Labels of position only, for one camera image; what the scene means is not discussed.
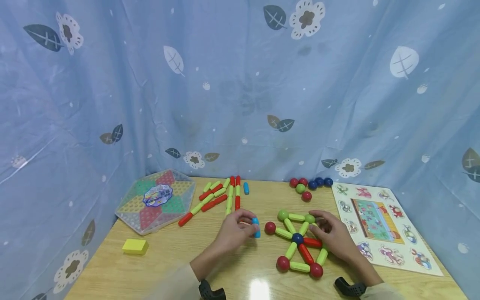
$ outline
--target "blue ball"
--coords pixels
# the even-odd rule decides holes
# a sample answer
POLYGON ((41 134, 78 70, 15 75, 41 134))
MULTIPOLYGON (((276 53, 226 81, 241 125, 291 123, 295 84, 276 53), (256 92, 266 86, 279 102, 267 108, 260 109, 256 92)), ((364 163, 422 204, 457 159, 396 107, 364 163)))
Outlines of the blue ball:
POLYGON ((321 177, 315 178, 315 182, 317 183, 318 187, 320 187, 324 184, 324 180, 321 177))
POLYGON ((300 246, 303 244, 303 236, 299 233, 294 233, 292 236, 292 242, 296 243, 297 246, 300 246))
POLYGON ((317 183, 314 181, 314 180, 311 180, 309 183, 308 183, 308 188, 315 191, 317 189, 317 183))
POLYGON ((332 186, 333 185, 333 180, 331 178, 325 178, 324 180, 325 186, 332 186))

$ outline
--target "curtain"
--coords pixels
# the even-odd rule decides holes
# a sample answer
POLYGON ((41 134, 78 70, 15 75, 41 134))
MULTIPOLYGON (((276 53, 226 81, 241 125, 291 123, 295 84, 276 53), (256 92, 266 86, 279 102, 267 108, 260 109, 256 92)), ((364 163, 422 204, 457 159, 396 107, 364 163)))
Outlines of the curtain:
POLYGON ((133 181, 167 168, 389 187, 474 298, 479 15, 474 0, 0 1, 2 298, 65 297, 133 181))

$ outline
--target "yellow sponge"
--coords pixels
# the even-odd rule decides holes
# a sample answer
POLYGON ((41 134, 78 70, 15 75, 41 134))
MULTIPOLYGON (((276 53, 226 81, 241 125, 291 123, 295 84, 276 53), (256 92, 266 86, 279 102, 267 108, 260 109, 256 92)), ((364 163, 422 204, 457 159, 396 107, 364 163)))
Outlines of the yellow sponge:
POLYGON ((145 240, 127 239, 123 244, 122 250, 126 254, 145 255, 148 249, 148 243, 145 240))

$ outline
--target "person's left hand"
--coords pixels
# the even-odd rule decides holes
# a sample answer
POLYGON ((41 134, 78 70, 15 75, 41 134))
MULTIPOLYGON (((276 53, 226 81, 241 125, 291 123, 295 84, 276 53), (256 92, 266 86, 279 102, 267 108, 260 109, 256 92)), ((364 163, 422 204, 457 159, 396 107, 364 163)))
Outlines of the person's left hand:
POLYGON ((257 224, 251 225, 253 218, 256 215, 245 209, 232 212, 223 221, 212 247, 222 254, 234 252, 259 230, 257 224))

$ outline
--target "magnetic ball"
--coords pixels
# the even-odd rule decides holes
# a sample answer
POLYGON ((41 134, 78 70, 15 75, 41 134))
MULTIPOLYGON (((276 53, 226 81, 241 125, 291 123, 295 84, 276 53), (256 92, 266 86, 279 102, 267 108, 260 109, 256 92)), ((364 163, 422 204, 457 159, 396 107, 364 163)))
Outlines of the magnetic ball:
POLYGON ((315 182, 317 183, 317 187, 321 187, 324 184, 322 177, 315 178, 315 182))
POLYGON ((288 211, 286 211, 285 209, 282 209, 278 212, 278 220, 282 221, 285 220, 286 218, 288 218, 288 211))
POLYGON ((290 186, 292 188, 296 188, 298 183, 299 183, 298 179, 296 179, 296 178, 290 179, 290 186))
POLYGON ((297 246, 300 246, 303 244, 303 236, 299 233, 294 233, 292 235, 292 242, 296 243, 297 246))
POLYGON ((276 266, 280 271, 287 271, 290 269, 290 261, 286 256, 280 256, 276 260, 276 266))
POLYGON ((265 233, 272 235, 275 233, 276 225, 274 222, 267 222, 265 224, 265 233))
POLYGON ((297 184, 297 187, 295 188, 295 190, 297 191, 297 193, 301 194, 305 191, 305 185, 303 183, 299 183, 297 184))
POLYGON ((310 182, 308 183, 308 188, 312 191, 315 191, 317 189, 317 183, 315 182, 315 180, 310 180, 310 182))
POLYGON ((333 180, 331 178, 325 178, 324 180, 325 186, 332 186, 333 185, 333 180))
POLYGON ((305 215, 305 222, 308 222, 309 224, 315 223, 315 217, 312 215, 305 215))
POLYGON ((303 184, 304 186, 307 186, 308 185, 308 180, 306 178, 300 178, 299 179, 299 183, 303 184))
POLYGON ((305 202, 309 202, 312 199, 312 193, 311 192, 303 192, 301 195, 301 198, 305 202))
POLYGON ((324 274, 324 269, 321 265, 313 263, 310 265, 310 275, 315 278, 320 278, 324 274))

